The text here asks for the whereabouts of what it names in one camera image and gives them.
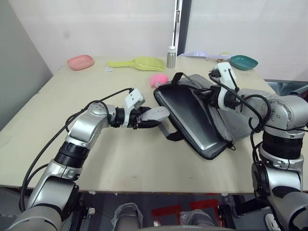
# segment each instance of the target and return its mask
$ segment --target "gray wall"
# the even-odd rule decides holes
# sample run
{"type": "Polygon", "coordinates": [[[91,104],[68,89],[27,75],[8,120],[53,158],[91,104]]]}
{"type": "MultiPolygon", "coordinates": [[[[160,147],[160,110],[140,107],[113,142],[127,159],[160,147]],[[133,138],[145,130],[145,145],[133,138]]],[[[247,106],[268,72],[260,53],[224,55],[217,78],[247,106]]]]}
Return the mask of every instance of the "gray wall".
{"type": "Polygon", "coordinates": [[[7,0],[0,0],[0,130],[52,77],[7,0]]]}

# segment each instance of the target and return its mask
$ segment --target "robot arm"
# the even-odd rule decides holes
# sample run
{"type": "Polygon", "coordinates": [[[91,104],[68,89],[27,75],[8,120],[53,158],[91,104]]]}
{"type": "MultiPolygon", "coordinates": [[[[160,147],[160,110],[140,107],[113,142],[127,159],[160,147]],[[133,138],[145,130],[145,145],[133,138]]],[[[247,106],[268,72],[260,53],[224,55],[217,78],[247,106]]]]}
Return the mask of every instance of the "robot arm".
{"type": "Polygon", "coordinates": [[[126,98],[124,108],[93,103],[73,124],[58,154],[50,161],[34,188],[27,206],[8,229],[61,230],[61,222],[67,219],[76,203],[79,187],[74,183],[94,146],[101,130],[112,126],[125,128],[152,128],[169,116],[164,107],[141,107],[145,102],[139,90],[133,90],[126,98]]]}
{"type": "Polygon", "coordinates": [[[269,115],[263,121],[263,142],[259,146],[261,160],[252,165],[254,190],[269,202],[283,229],[308,228],[308,194],[302,192],[304,157],[301,148],[305,132],[299,129],[308,122],[308,103],[296,96],[280,97],[262,90],[238,89],[229,63],[217,64],[209,76],[220,85],[219,93],[212,94],[218,95],[218,103],[213,105],[258,118],[234,96],[237,93],[263,120],[269,115]]]}

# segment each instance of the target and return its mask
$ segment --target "white bottle cap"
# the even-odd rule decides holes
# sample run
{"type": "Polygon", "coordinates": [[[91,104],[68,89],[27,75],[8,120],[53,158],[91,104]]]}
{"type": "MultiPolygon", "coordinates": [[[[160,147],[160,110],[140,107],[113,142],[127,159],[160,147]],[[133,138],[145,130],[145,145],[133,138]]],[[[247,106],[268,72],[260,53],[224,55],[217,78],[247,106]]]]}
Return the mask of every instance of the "white bottle cap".
{"type": "Polygon", "coordinates": [[[168,47],[168,52],[169,53],[176,53],[177,50],[175,49],[175,46],[170,46],[170,47],[168,47]]]}

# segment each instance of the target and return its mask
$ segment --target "wooden table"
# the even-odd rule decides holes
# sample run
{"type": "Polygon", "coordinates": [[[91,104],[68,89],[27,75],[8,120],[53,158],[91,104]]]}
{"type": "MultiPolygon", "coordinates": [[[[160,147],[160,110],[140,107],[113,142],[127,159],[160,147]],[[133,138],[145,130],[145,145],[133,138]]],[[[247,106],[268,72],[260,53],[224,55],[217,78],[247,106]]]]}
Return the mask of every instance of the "wooden table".
{"type": "MultiPolygon", "coordinates": [[[[95,57],[95,64],[81,71],[64,66],[16,114],[0,132],[0,185],[19,187],[23,177],[46,142],[62,127],[66,118],[89,101],[101,99],[127,87],[138,88],[146,98],[143,106],[156,107],[150,87],[151,71],[114,68],[107,73],[108,61],[130,58],[95,57]]],[[[200,74],[208,72],[217,62],[200,58],[179,57],[176,68],[165,73],[172,79],[176,72],[200,74]]],[[[240,88],[273,90],[254,70],[234,68],[240,88]]],[[[123,106],[127,93],[106,100],[107,104],[123,106]]],[[[166,122],[169,132],[175,129],[166,122]]],[[[37,167],[48,163],[65,139],[63,132],[47,149],[37,167]]],[[[255,143],[262,134],[255,135],[255,143]]],[[[225,150],[214,160],[205,160],[185,141],[168,141],[159,128],[105,128],[91,150],[77,183],[83,191],[102,192],[181,192],[181,193],[251,193],[252,148],[247,137],[235,144],[236,151],[225,150]]],[[[308,151],[307,136],[302,153],[308,151]]],[[[304,163],[304,190],[308,177],[304,163]]],[[[34,187],[42,172],[33,178],[34,187]]]]}

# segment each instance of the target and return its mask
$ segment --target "teal bowl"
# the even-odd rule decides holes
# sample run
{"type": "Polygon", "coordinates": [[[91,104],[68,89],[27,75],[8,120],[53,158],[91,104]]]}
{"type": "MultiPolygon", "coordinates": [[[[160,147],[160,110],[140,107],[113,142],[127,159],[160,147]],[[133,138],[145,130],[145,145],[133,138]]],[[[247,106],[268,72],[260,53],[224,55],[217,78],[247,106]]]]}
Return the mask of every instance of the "teal bowl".
{"type": "Polygon", "coordinates": [[[230,58],[230,64],[242,71],[248,71],[258,65],[257,60],[245,55],[236,55],[230,58]]]}

